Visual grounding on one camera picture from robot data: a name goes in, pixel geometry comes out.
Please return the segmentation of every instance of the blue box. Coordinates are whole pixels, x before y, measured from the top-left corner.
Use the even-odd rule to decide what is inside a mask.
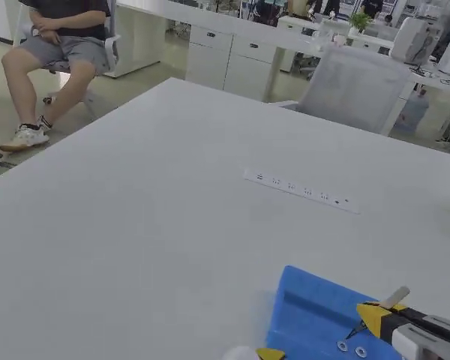
[[[356,305],[370,301],[376,300],[287,266],[278,285],[267,347],[284,351],[286,360],[361,360],[356,347],[364,347],[370,360],[401,360],[391,345],[368,330],[346,341],[347,352],[337,348],[360,322]]]

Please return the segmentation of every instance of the power strip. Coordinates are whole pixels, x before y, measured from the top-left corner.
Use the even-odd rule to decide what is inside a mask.
[[[305,199],[326,204],[328,206],[333,206],[334,208],[344,210],[346,212],[360,214],[355,203],[349,198],[332,196],[330,193],[325,191],[313,190],[294,181],[284,180],[279,176],[268,175],[264,172],[253,171],[250,169],[245,170],[243,177],[251,182],[256,182],[257,184],[265,185],[269,188],[278,189],[288,194],[296,195],[297,197],[304,197]]]

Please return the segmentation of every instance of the desk leg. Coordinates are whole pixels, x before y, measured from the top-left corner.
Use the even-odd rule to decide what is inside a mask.
[[[280,47],[275,51],[273,62],[271,63],[270,74],[268,75],[268,82],[265,88],[265,94],[263,95],[263,101],[269,102],[272,96],[273,88],[275,87],[275,82],[277,80],[277,75],[280,71],[280,66],[284,60],[285,50]]]
[[[120,77],[155,64],[162,59],[167,20],[126,7],[118,6],[115,13],[118,64],[110,77]]]
[[[415,87],[414,82],[408,82],[403,87],[403,90],[402,90],[400,96],[398,97],[397,102],[391,109],[391,112],[388,114],[388,118],[387,118],[385,125],[383,126],[383,129],[380,132],[380,134],[382,134],[386,137],[390,134],[390,131],[392,131],[392,128],[395,125],[395,122],[397,121],[398,116],[400,115],[401,111],[404,109],[405,104],[407,103],[410,95],[412,94],[414,87]]]

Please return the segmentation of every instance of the desk drawer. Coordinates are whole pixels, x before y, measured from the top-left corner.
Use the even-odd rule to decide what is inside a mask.
[[[191,43],[188,47],[187,75],[192,83],[222,90],[227,73],[229,53]]]
[[[230,47],[232,46],[232,38],[233,36],[230,34],[223,34],[198,26],[192,26],[192,31],[190,33],[191,43],[226,51],[230,50]]]
[[[378,53],[378,50],[380,50],[380,45],[377,45],[375,43],[371,43],[368,41],[363,40],[354,40],[352,42],[352,47],[358,47],[366,50],[371,50],[375,53]]]
[[[271,64],[231,54],[223,90],[264,101],[271,70]]]
[[[302,30],[303,30],[303,26],[299,26],[299,25],[295,25],[295,24],[289,24],[287,22],[281,22],[280,20],[278,20],[277,28],[284,29],[284,30],[287,30],[289,32],[296,32],[298,34],[301,34]]]
[[[273,45],[259,43],[239,36],[233,37],[232,54],[271,64],[276,50],[277,47]]]

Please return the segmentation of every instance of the white wall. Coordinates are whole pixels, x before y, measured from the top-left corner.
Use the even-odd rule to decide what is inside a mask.
[[[0,38],[12,40],[19,9],[18,0],[0,0]]]

